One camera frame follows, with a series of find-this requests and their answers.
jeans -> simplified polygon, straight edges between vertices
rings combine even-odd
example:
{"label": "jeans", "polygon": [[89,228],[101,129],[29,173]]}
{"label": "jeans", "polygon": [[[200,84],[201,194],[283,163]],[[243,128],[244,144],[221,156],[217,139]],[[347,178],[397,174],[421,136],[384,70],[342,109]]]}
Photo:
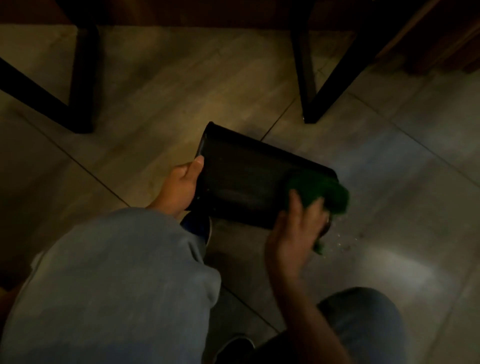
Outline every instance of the jeans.
{"label": "jeans", "polygon": [[[220,274],[204,241],[171,216],[115,211],[74,228],[37,260],[7,319],[2,363],[200,363]],[[405,363],[405,335],[381,293],[354,288],[319,309],[358,363]],[[291,357],[281,334],[252,362]]]}

forearm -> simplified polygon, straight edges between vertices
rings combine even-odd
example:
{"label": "forearm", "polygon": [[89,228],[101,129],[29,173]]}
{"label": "forearm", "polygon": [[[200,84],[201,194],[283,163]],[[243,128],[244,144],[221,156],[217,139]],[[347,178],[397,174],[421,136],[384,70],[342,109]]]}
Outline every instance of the forearm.
{"label": "forearm", "polygon": [[301,281],[272,281],[272,287],[302,363],[350,363],[347,351]]}

black shoe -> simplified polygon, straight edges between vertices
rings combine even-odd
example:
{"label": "black shoe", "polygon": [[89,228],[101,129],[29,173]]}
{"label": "black shoe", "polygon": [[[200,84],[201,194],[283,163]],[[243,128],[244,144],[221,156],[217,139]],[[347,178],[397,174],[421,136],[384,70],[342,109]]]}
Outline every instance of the black shoe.
{"label": "black shoe", "polygon": [[240,363],[255,350],[253,341],[245,335],[237,335],[227,341],[215,355],[214,364]]}
{"label": "black shoe", "polygon": [[208,245],[212,236],[212,219],[208,215],[190,211],[182,219],[180,225],[186,231],[203,238],[205,245]]}

black dustpan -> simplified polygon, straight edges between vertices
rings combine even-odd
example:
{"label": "black dustpan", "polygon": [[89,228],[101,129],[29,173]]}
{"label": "black dustpan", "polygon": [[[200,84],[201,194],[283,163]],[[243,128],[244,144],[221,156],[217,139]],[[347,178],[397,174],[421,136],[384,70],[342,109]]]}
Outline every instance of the black dustpan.
{"label": "black dustpan", "polygon": [[271,229],[285,202],[285,182],[298,170],[337,180],[335,172],[307,159],[209,122],[197,156],[205,165],[189,210]]}

tile floor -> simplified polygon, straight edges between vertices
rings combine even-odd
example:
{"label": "tile floor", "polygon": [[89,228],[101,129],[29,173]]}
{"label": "tile floor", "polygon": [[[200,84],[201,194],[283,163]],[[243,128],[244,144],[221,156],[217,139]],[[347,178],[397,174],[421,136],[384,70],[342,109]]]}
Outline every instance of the tile floor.
{"label": "tile floor", "polygon": [[[145,206],[191,159],[208,121],[334,168],[349,212],[305,270],[321,300],[351,286],[401,310],[412,363],[478,363],[480,73],[415,77],[366,69],[305,125],[289,36],[239,29],[106,27],[96,131],[72,134],[0,93],[0,273],[21,274],[74,224]],[[353,39],[311,37],[317,86]],[[68,99],[75,29],[0,25],[0,57]],[[268,232],[217,220],[207,262],[222,274],[205,359],[233,333],[284,329],[268,287]]]}

